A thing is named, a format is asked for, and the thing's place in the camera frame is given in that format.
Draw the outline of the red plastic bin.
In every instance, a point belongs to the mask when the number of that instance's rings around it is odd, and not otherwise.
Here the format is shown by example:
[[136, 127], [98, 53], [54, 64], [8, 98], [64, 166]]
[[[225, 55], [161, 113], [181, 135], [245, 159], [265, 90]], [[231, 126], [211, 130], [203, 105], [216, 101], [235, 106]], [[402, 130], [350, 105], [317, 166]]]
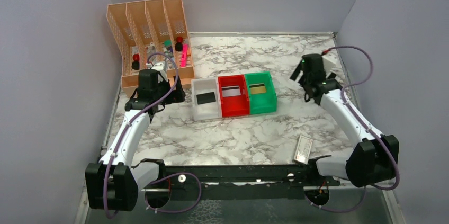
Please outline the red plastic bin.
[[249, 95], [243, 74], [219, 76], [221, 111], [224, 118], [249, 115]]

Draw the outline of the white plastic bin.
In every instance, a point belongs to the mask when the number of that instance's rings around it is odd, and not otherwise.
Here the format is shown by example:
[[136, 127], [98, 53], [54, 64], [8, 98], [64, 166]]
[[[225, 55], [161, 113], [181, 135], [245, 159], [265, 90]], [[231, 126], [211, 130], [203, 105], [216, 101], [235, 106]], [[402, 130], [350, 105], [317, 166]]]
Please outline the white plastic bin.
[[192, 108], [195, 121], [222, 118], [221, 97], [217, 77], [191, 81]]

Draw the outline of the silver card tin box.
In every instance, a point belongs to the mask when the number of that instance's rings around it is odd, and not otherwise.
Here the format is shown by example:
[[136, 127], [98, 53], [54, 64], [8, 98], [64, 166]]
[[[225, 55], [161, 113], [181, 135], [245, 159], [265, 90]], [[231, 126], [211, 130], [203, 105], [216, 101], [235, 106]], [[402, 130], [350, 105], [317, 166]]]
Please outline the silver card tin box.
[[296, 163], [307, 164], [312, 150], [313, 139], [300, 135], [294, 150], [292, 160]]

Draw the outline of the green plastic bin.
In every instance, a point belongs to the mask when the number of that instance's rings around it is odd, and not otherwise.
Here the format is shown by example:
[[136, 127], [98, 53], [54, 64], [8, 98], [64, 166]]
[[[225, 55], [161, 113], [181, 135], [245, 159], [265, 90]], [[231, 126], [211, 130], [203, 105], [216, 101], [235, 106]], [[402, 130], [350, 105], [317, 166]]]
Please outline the green plastic bin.
[[244, 74], [250, 114], [272, 113], [277, 111], [277, 94], [271, 73], [268, 71]]

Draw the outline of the peach plastic desk organizer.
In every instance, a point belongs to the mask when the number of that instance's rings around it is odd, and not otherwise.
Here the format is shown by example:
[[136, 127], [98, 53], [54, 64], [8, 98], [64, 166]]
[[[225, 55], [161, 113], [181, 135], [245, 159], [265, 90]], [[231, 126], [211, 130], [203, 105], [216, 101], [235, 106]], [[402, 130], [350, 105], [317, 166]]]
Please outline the peach plastic desk organizer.
[[[163, 42], [170, 39], [173, 45], [172, 58], [179, 71], [184, 89], [191, 88], [195, 78], [192, 45], [188, 33], [183, 0], [142, 0], [109, 4], [107, 21], [122, 56], [121, 89], [130, 96], [138, 86], [138, 74], [147, 68], [146, 46], [153, 42], [157, 52], [163, 51]], [[174, 49], [176, 37], [184, 38], [183, 44], [190, 47], [187, 66], [181, 67], [182, 51]], [[132, 56], [140, 55], [140, 69], [132, 70]]]

